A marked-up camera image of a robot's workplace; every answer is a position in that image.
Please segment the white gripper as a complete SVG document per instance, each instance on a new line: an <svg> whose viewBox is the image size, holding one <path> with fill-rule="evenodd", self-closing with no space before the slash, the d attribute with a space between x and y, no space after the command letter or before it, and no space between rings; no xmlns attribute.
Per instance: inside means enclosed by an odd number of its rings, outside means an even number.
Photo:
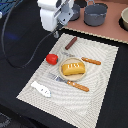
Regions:
<svg viewBox="0 0 128 128"><path fill-rule="evenodd" d="M58 31L66 26L73 16L74 0L38 0L42 27L59 37Z"/></svg>

